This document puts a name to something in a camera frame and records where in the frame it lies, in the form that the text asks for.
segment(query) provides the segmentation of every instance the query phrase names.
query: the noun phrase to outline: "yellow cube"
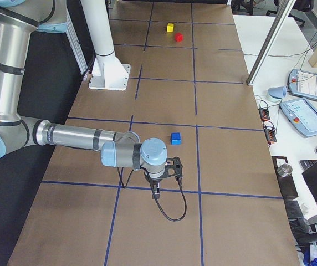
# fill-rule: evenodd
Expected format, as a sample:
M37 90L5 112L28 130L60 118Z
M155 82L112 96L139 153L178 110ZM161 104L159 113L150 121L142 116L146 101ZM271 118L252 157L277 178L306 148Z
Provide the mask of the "yellow cube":
M174 26L175 25L173 23L168 23L167 24L167 32L173 32Z

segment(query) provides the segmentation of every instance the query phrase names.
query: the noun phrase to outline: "red cube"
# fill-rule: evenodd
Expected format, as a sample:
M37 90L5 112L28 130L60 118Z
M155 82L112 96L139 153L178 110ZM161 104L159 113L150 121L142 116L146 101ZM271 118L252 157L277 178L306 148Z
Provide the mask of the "red cube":
M179 32L176 33L176 34L175 34L175 41L178 42L178 43L181 42L181 41L183 41L183 34L182 34L182 33L179 33Z

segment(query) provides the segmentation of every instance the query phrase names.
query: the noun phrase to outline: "blue cup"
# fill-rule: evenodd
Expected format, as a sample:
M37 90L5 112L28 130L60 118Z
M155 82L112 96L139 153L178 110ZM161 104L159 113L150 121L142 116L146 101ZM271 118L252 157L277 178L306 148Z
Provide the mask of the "blue cup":
M287 88L285 86L282 87L274 87L268 89L267 99L270 101L280 101L287 95Z

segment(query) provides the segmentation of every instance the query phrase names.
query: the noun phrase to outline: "white desk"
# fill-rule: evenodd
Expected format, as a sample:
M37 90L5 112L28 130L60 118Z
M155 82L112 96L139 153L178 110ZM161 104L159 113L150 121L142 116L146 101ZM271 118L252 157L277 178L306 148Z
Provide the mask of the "white desk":
M234 16L237 32L241 42L241 47L246 61L247 69L250 72L257 56L246 54L258 54L263 42L273 23L274 17L258 17L258 16ZM270 55L292 55L302 53L309 49L309 44L304 38L298 25L294 19L288 18L282 31L278 35ZM312 68L308 63L313 51L309 51L303 65L303 70L317 73L317 68ZM301 55L293 57L267 57L260 73L258 74L253 90L256 95L260 95L263 100L269 105L275 105L268 101L265 97L267 90L270 87L285 86L289 72L293 68L300 69L303 60L300 60ZM287 95L284 99L291 100L296 97ZM317 108L317 102L311 101ZM270 108L270 116L272 122L277 125L278 107ZM297 199L301 210L306 219L317 215L317 205L311 195L301 173L303 171L299 160L317 159L315 148L317 147L317 136L303 137L297 130L288 122L288 119L280 111L279 122L277 126L277 141L270 147L270 154L276 156L286 156L289 164L293 168L293 179L296 189L299 194Z

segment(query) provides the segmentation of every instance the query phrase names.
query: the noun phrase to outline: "blue cube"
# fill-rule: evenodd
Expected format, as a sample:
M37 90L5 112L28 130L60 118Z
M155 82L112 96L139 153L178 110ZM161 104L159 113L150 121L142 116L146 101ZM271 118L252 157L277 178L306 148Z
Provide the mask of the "blue cube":
M171 134L171 145L181 144L181 133L176 132Z

